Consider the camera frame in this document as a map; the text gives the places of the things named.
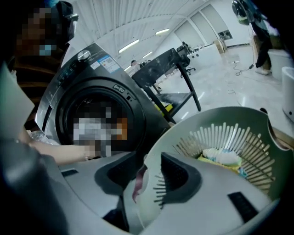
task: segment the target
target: floor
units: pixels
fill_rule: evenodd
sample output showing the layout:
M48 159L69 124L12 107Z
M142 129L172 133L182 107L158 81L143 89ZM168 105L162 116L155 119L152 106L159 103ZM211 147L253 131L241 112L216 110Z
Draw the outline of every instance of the floor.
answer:
M222 54L222 63L191 71L190 79L200 101L202 111L222 106L245 106L255 109L265 108L273 127L294 138L294 123L282 111L282 83L271 75L255 73L255 68L243 71L236 76L237 69L247 69L253 64L254 56L251 46L228 49ZM161 93L189 92L188 86L180 72L176 72L160 84ZM177 114L180 122L198 112L191 98Z

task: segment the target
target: black pants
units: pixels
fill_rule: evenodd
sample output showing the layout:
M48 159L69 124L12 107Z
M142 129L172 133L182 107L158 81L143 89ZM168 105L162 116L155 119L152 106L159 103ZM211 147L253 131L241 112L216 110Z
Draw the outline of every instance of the black pants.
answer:
M272 45L271 45L270 35L266 30L258 27L254 22L251 23L251 25L259 41L261 42L257 62L255 64L255 66L259 68L266 62L267 58L269 58L267 52L269 49L272 48Z

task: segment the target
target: black office chair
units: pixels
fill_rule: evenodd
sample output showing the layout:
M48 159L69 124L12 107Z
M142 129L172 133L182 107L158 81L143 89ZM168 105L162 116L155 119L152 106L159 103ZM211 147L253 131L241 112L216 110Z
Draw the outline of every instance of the black office chair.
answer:
M186 47L184 46L180 46L176 49L176 51L178 52L178 54L180 55L181 57L181 62L183 64L183 67L185 68L186 72L191 75L191 70L194 70L196 71L195 68L191 68L189 67L189 64L190 64L190 59L188 58L188 53L189 51L187 50Z

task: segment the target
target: washing machine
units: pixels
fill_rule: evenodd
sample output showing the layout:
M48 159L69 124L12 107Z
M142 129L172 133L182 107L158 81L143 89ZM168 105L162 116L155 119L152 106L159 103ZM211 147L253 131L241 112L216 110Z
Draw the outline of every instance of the washing machine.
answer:
M170 127L135 81L97 44L57 72L35 121L58 144L95 141L102 157L122 151L143 156Z

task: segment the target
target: white corrugated ceiling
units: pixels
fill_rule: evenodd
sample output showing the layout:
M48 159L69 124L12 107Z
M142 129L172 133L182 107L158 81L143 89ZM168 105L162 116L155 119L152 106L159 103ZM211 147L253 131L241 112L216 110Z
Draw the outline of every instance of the white corrugated ceiling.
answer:
M97 42L121 67L155 51L165 37L206 0L68 0L79 14L76 51ZM164 34L157 31L170 28ZM119 54L119 50L140 42Z

